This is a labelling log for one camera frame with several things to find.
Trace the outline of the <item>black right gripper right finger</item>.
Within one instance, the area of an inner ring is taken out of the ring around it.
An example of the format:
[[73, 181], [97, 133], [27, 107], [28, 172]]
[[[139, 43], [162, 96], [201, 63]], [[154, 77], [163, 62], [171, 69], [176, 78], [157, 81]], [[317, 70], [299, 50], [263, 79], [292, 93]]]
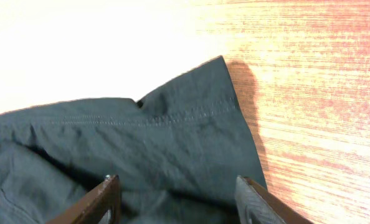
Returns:
[[313, 224], [248, 177], [236, 178], [234, 198], [241, 224]]

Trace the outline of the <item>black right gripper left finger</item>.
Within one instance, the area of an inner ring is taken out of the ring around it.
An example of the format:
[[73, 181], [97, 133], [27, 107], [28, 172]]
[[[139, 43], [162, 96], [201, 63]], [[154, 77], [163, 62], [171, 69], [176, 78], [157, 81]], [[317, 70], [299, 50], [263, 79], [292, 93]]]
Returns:
[[120, 179], [107, 175], [101, 184], [47, 224], [118, 224], [120, 216]]

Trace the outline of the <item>black shorts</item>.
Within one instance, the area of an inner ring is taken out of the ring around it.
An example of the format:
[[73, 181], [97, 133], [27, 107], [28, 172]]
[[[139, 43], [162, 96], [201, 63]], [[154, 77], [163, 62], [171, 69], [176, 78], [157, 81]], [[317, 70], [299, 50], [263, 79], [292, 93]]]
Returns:
[[266, 181], [222, 57], [139, 101], [0, 114], [0, 223], [45, 223], [108, 175], [123, 223], [238, 222], [236, 178]]

